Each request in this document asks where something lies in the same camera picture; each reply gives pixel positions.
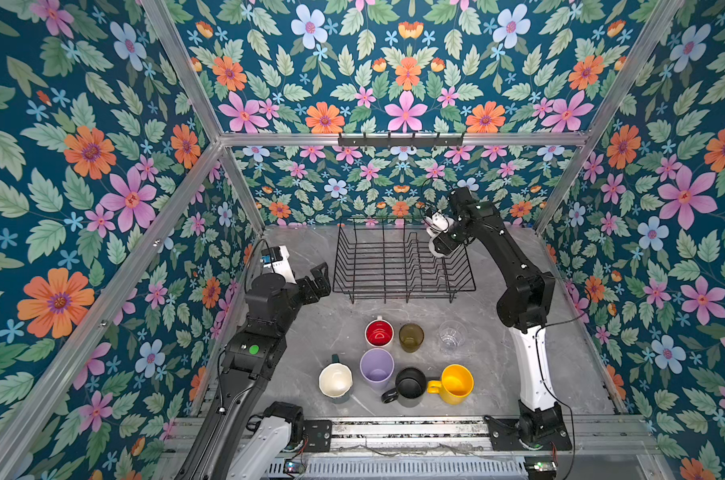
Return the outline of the white faceted mug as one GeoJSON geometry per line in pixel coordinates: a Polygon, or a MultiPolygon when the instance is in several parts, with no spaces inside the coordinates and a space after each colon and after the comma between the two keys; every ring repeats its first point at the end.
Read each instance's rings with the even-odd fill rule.
{"type": "Polygon", "coordinates": [[[450,248],[446,248],[437,238],[432,238],[429,241],[429,250],[436,258],[445,258],[452,252],[450,248]]]}

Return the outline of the black wire dish rack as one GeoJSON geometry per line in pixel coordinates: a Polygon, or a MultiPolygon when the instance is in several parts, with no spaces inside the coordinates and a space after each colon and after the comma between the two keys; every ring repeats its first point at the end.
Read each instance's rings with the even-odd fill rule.
{"type": "Polygon", "coordinates": [[[466,246],[446,257],[430,252],[418,225],[362,218],[338,226],[332,291],[358,300],[446,299],[477,289],[466,246]]]}

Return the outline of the red interior white mug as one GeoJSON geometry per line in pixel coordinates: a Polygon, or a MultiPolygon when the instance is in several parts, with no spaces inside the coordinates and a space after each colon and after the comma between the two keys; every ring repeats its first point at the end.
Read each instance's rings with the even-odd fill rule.
{"type": "Polygon", "coordinates": [[[394,327],[382,316],[378,316],[365,328],[366,342],[374,348],[387,348],[393,342],[394,327]]]}

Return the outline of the green mug cream interior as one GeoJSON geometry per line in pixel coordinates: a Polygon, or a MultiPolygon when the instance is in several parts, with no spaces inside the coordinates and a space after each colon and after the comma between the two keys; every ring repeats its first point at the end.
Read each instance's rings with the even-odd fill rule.
{"type": "Polygon", "coordinates": [[[318,376],[318,388],[326,398],[336,403],[344,403],[354,387],[352,370],[340,361],[338,354],[332,354],[332,362],[318,376]]]}

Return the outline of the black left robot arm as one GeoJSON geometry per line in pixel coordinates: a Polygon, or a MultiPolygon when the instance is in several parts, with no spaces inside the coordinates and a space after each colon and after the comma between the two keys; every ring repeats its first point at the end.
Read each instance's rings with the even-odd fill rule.
{"type": "Polygon", "coordinates": [[[286,352],[290,326],[302,306],[319,302],[331,291],[326,263],[293,282],[274,270],[252,280],[246,290],[246,321],[226,344],[216,370],[218,395],[178,479],[226,478],[246,424],[286,352]]]}

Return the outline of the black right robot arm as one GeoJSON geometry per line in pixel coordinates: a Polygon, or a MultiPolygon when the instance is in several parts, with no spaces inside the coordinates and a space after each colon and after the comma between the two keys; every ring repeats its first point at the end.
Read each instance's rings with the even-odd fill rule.
{"type": "Polygon", "coordinates": [[[449,205],[450,215],[435,212],[427,219],[430,252],[445,257],[477,240],[506,284],[497,312],[512,333],[521,380],[520,416],[507,437],[532,450],[570,450],[573,440],[552,386],[546,350],[555,276],[529,260],[493,202],[478,200],[469,188],[460,187],[450,193],[449,205]]]}

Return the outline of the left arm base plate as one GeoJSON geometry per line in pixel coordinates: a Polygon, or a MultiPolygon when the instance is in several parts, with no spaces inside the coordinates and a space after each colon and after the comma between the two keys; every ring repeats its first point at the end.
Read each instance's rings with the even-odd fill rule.
{"type": "Polygon", "coordinates": [[[294,454],[330,452],[332,430],[334,430],[332,420],[300,420],[292,426],[288,451],[294,454]]]}

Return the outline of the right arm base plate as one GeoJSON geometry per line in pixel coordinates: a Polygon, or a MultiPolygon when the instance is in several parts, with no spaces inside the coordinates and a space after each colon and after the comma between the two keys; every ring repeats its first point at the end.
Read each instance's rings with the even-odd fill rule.
{"type": "Polygon", "coordinates": [[[513,419],[485,415],[483,420],[495,451],[573,449],[571,436],[562,418],[538,422],[528,415],[513,419]]]}

